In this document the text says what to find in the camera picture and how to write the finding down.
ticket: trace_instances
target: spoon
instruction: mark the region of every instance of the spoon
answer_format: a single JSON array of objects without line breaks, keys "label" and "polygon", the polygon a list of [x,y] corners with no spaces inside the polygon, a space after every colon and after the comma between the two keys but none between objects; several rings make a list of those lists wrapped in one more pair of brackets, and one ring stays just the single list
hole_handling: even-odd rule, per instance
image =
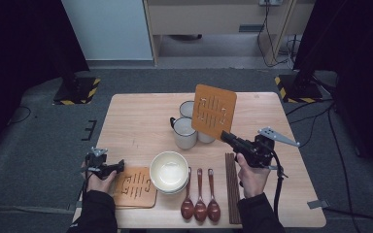
[{"label": "spoon", "polygon": [[188,168],[188,180],[186,184],[186,199],[181,205],[181,215],[185,219],[190,219],[193,216],[193,203],[189,196],[189,186],[190,186],[190,167]]},{"label": "spoon", "polygon": [[205,206],[204,201],[202,200],[202,169],[198,168],[198,190],[199,196],[198,201],[195,205],[195,219],[197,221],[204,221],[207,218],[207,207]]},{"label": "spoon", "polygon": [[210,168],[208,169],[208,177],[210,180],[211,188],[211,202],[208,204],[208,218],[212,221],[220,220],[220,206],[214,197],[214,171]]}]

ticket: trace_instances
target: black jacket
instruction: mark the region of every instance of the black jacket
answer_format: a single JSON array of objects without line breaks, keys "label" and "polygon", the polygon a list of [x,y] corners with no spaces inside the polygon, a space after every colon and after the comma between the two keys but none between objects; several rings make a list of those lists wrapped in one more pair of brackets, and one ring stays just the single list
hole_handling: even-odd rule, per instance
[{"label": "black jacket", "polygon": [[[238,209],[245,233],[285,232],[283,225],[275,218],[264,193],[240,200]],[[100,191],[90,191],[86,194],[81,216],[68,229],[68,233],[117,233],[117,231],[114,199]]]}]

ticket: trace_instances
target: wooden chopsticks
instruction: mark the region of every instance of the wooden chopsticks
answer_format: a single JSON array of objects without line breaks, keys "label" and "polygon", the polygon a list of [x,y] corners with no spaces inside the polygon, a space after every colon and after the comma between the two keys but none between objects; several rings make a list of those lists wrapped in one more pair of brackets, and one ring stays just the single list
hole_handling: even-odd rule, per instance
[{"label": "wooden chopsticks", "polygon": [[225,154],[226,185],[228,191],[229,223],[241,224],[237,203],[240,200],[238,177],[235,168],[235,154]]}]

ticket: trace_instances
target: white bowl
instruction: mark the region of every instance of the white bowl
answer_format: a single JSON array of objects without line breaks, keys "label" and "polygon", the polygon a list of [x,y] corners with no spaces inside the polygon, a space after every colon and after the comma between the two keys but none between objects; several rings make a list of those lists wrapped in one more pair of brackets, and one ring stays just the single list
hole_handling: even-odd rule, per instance
[{"label": "white bowl", "polygon": [[177,152],[162,152],[151,163],[150,177],[153,185],[160,192],[165,194],[179,192],[187,184],[187,161]]}]

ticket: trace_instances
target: mug handle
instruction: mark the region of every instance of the mug handle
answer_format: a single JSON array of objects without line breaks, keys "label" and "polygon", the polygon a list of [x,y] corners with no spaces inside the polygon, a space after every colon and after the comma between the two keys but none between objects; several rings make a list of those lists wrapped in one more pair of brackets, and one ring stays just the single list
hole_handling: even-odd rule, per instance
[{"label": "mug handle", "polygon": [[174,124],[175,124],[175,119],[173,117],[170,117],[169,118],[169,123],[171,124],[171,127],[174,128]]}]

